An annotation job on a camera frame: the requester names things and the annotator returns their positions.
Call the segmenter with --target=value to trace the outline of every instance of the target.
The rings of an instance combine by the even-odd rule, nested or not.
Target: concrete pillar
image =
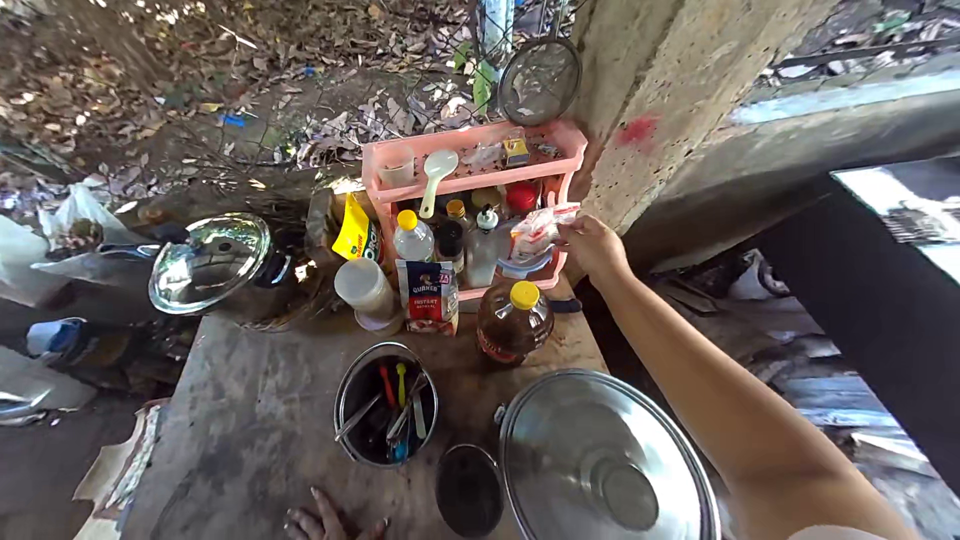
[[[590,139],[570,193],[620,234],[747,92],[836,0],[590,0],[571,108]]]

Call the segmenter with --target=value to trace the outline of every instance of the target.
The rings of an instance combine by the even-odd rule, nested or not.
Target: concrete table
[[[561,280],[547,296],[573,294]],[[443,452],[469,442],[495,456],[499,404],[550,371],[607,371],[583,313],[557,314],[544,347],[515,369],[482,359],[475,329],[475,315],[461,313],[456,337],[389,338],[421,358],[441,413],[433,438],[410,463],[380,470],[352,461],[333,442],[333,400],[350,364],[384,339],[360,329],[349,310],[283,333],[205,317],[123,538],[280,538],[287,508],[312,507],[311,485],[360,528],[389,516],[387,538],[456,538],[434,495]],[[519,537],[509,505],[492,537]]]

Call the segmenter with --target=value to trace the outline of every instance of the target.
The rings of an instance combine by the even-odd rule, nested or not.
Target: label
[[[375,260],[377,264],[383,262],[383,250],[380,249],[380,231],[373,221],[367,223],[367,243],[363,245],[363,257]]]
[[[443,321],[441,287],[449,283],[450,275],[441,271],[440,264],[407,261],[408,318]]]
[[[487,339],[487,336],[483,334],[483,331],[480,330],[480,327],[477,327],[477,343],[480,345],[480,350],[483,351],[485,355],[498,362],[509,364],[515,362],[518,358],[517,355],[509,355],[504,353],[499,347],[493,345],[491,341]]]

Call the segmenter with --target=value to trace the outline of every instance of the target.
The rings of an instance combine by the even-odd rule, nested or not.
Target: brown glass bottle
[[[498,363],[522,363],[552,331],[553,310],[530,282],[494,285],[480,300],[477,349]]]

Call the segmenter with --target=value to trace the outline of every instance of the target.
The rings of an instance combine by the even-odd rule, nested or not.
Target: hand
[[[287,535],[293,540],[349,540],[330,499],[316,487],[311,487],[310,493],[317,502],[320,520],[302,508],[291,508],[287,510],[290,521],[283,526]],[[356,540],[383,538],[383,531],[386,530],[387,525],[389,520],[380,520],[373,528],[361,532]]]
[[[591,278],[597,280],[614,272],[632,274],[623,242],[610,227],[589,214],[581,214],[570,225],[559,225],[557,244],[577,260]]]

